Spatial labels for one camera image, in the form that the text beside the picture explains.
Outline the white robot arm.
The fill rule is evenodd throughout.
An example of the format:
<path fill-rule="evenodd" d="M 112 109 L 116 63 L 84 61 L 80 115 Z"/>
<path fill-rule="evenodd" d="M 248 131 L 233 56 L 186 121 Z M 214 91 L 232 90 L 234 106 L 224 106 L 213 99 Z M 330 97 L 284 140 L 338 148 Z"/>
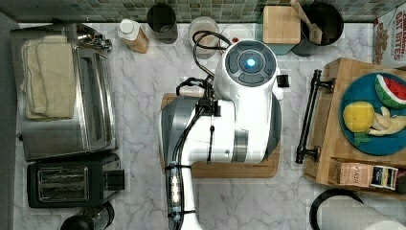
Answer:
<path fill-rule="evenodd" d="M 215 75 L 187 80 L 202 97 L 179 95 L 159 114 L 161 164 L 169 230 L 202 230 L 192 191 L 192 164 L 258 164 L 281 138 L 282 112 L 273 89 L 279 67 L 274 52 L 255 40 L 226 48 Z"/>

